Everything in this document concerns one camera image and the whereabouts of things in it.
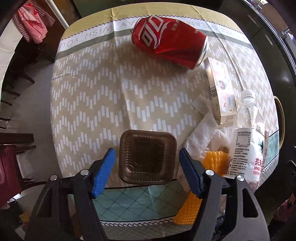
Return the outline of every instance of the can rim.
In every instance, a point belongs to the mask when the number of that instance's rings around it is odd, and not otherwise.
[[[208,41],[208,37],[206,36],[205,37],[205,42],[204,42],[204,44],[202,46],[202,51],[200,52],[200,56],[198,57],[198,60],[197,60],[197,62],[195,64],[194,68],[198,67],[202,63],[202,61],[205,58],[205,54],[206,54],[208,48],[209,48],[209,41]]]
[[[135,23],[135,25],[134,25],[134,27],[133,27],[133,31],[131,32],[131,42],[134,44],[134,42],[133,42],[133,35],[135,34],[135,27],[137,26],[137,24],[138,24],[138,22],[142,19],[143,17],[141,17],[141,18],[139,18],[137,21],[136,21],[136,23]]]

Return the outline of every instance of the can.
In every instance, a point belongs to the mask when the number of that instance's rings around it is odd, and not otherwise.
[[[140,18],[131,40],[141,50],[194,69],[205,58],[208,37],[192,26],[172,18]]]

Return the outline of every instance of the plastic bottle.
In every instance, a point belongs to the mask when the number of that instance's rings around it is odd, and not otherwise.
[[[256,119],[257,113],[254,91],[243,90],[232,133],[230,164],[226,175],[230,178],[244,176],[253,191],[259,182],[264,148],[264,136],[257,131],[260,129]]]

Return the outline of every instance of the white bottle cap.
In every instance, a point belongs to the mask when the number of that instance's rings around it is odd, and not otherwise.
[[[245,97],[252,97],[255,99],[255,92],[252,90],[245,89],[241,92],[241,99]]]

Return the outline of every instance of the white tissue paper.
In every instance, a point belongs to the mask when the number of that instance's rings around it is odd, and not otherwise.
[[[193,101],[192,106],[205,116],[187,138],[184,147],[192,159],[202,162],[206,151],[218,151],[221,148],[229,149],[232,127],[218,129],[218,124],[212,112],[211,100],[200,95]],[[178,169],[177,179],[185,191],[190,191],[181,167]]]

